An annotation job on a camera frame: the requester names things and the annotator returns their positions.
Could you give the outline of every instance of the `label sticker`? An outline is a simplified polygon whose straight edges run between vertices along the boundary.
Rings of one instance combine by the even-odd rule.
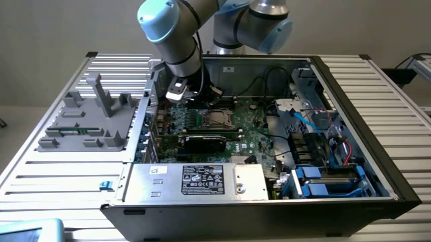
[[[166,174],[168,167],[166,166],[152,166],[149,167],[149,174]]]
[[[234,72],[234,67],[222,67],[222,72],[233,73]]]
[[[182,166],[181,193],[184,195],[222,195],[224,174],[221,165]]]

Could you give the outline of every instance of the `green circuit board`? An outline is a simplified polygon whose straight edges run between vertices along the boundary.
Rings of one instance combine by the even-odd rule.
[[[226,141],[226,148],[222,153],[217,154],[188,154],[180,145],[181,139],[188,134],[185,128],[197,129],[201,125],[201,116],[206,109],[188,109],[184,105],[176,104],[165,108],[166,123],[170,126],[169,133],[164,127],[162,135],[158,136],[158,159],[160,163],[228,163],[237,159],[254,155],[257,164],[261,164],[265,176],[270,177],[270,166],[274,165],[274,158],[262,153],[262,148],[270,142],[270,138],[261,135],[253,126],[253,119],[261,121],[262,110],[265,105],[258,99],[240,98],[237,99],[234,109],[229,109],[232,128],[241,129],[240,138],[234,141]],[[189,114],[194,113],[194,120],[189,120]],[[260,132],[268,134],[268,129],[258,128]],[[213,133],[224,137],[237,133]],[[268,149],[266,154],[273,155],[273,150]]]

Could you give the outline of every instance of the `white wall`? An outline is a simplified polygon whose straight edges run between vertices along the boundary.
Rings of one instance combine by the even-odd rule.
[[[156,53],[136,22],[141,2],[1,0],[0,105],[48,106],[88,51]],[[289,0],[289,9],[294,30],[278,53],[366,53],[391,67],[431,52],[431,0]]]

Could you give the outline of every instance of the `power supply label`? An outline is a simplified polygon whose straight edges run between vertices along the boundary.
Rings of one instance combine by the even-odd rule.
[[[181,193],[184,195],[222,195],[222,175],[221,165],[182,166]]]

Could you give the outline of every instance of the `black cable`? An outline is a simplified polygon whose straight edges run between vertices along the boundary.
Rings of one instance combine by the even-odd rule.
[[[282,72],[285,73],[285,78],[288,80],[286,88],[289,89],[289,86],[290,86],[289,74],[288,74],[286,70],[282,67],[270,68],[269,71],[266,72],[265,77],[264,77],[264,97],[265,97],[266,92],[268,92],[268,77],[269,77],[270,72],[274,71],[274,70],[282,70]]]
[[[256,129],[256,131],[258,134],[264,135],[265,137],[280,138],[280,139],[284,139],[285,141],[288,141],[288,139],[282,136],[265,134],[265,133],[260,132],[257,129]]]
[[[0,128],[5,128],[8,126],[6,122],[0,118]]]
[[[288,151],[285,151],[285,152],[282,152],[282,153],[280,153],[280,154],[277,154],[277,155],[269,155],[269,154],[265,152],[266,147],[268,147],[268,145],[269,145],[269,144],[266,144],[266,145],[265,145],[265,147],[264,147],[264,148],[262,148],[262,150],[261,150],[261,151],[262,151],[262,154],[265,154],[266,156],[269,156],[269,157],[277,157],[277,156],[280,156],[280,155],[284,155],[284,154],[286,154],[286,153],[290,153],[290,151],[288,150]]]
[[[268,108],[270,107],[270,106],[274,106],[274,103],[273,104],[269,104],[268,106],[266,106],[266,108],[264,109],[264,113],[262,113],[262,122],[265,123],[265,115],[266,115],[266,113],[268,113]],[[256,115],[254,115],[254,118],[253,118],[253,122],[254,122],[254,120],[257,119],[257,115],[258,115],[258,112],[256,112]]]
[[[413,55],[423,55],[423,54],[425,54],[425,55],[431,55],[431,53],[417,53],[417,54],[413,54]],[[405,62],[405,61],[408,61],[408,59],[409,59],[413,55],[411,55],[409,57],[407,57],[407,58],[405,58],[405,60],[403,60],[403,61],[401,61],[401,63],[400,63],[400,64],[397,64],[397,66],[395,67],[395,69],[397,69],[397,68],[401,66],[401,64],[404,64],[404,62]]]
[[[262,77],[256,77],[254,78],[254,80],[250,82],[250,84],[249,84],[249,86],[245,88],[245,90],[244,91],[241,91],[236,96],[238,97],[238,96],[241,96],[246,91],[248,91],[248,89],[254,85],[254,83],[256,83],[256,81],[258,80],[258,79],[262,79]]]
[[[262,123],[265,124],[266,123],[266,115],[268,115],[268,111],[269,111],[269,107],[274,106],[274,103],[273,104],[269,104],[266,106],[266,108],[264,109],[264,113],[262,113]]]
[[[198,43],[198,58],[200,58],[200,70],[201,70],[201,77],[200,77],[200,88],[198,88],[198,92],[197,92],[197,96],[201,93],[202,90],[202,75],[204,75],[204,64],[202,64],[202,46],[201,46],[201,41],[200,41],[200,35],[198,35],[198,31],[196,31],[196,37],[197,37],[197,43]]]

